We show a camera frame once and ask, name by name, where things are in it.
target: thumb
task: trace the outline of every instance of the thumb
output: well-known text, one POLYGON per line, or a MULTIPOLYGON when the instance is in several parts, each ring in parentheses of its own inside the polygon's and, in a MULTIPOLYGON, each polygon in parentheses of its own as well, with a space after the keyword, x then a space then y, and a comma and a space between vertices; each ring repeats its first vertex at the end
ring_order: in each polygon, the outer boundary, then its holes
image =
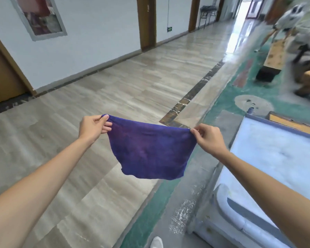
POLYGON ((191 133, 195 136, 198 143, 203 141, 201 134, 196 129, 191 129, 191 133))
POLYGON ((102 129, 104 123, 108 120, 109 115, 104 115, 103 117, 100 118, 98 125, 102 129))

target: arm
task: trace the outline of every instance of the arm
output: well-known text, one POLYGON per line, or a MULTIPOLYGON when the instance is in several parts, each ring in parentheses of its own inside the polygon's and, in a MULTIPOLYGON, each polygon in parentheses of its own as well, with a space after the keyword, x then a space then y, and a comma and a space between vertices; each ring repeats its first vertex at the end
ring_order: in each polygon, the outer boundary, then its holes
POLYGON ((200 124, 191 132, 202 149, 231 171, 260 208, 297 247, 310 247, 309 199, 230 153, 219 128, 200 124))
POLYGON ((0 195, 0 247, 22 246, 85 151, 111 130, 108 118, 83 117, 76 141, 0 195))

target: metal stand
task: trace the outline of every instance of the metal stand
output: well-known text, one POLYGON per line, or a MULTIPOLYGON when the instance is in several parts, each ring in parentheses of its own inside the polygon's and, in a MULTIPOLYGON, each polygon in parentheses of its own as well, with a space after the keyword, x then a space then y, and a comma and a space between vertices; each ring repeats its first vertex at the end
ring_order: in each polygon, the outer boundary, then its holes
POLYGON ((210 24, 210 19, 212 16, 215 17, 216 20, 216 16, 217 16, 217 7, 216 6, 202 6, 202 8, 200 9, 201 11, 201 15, 200 15, 200 20, 199 20, 199 27, 198 29, 200 29, 200 23, 201 23, 201 19, 205 19, 205 23, 203 26, 203 29, 206 27, 206 23, 207 23, 207 18, 208 18, 208 14, 209 14, 209 21, 208 21, 208 25, 210 24))

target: purple cloth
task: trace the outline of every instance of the purple cloth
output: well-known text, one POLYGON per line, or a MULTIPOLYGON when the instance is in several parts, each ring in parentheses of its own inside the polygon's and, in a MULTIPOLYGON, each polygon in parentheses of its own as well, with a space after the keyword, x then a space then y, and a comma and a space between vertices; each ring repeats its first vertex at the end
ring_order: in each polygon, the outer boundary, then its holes
POLYGON ((196 145, 189 129, 135 122, 109 116, 111 149, 125 175, 173 180, 184 175, 196 145))

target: white shoe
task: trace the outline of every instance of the white shoe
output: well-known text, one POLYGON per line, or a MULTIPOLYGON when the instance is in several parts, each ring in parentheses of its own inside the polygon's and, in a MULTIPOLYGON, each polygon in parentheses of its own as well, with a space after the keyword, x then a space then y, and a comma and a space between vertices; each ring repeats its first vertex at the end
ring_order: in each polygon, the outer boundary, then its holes
POLYGON ((163 242, 160 237, 155 237, 150 244, 149 248, 164 248, 163 247, 163 242))

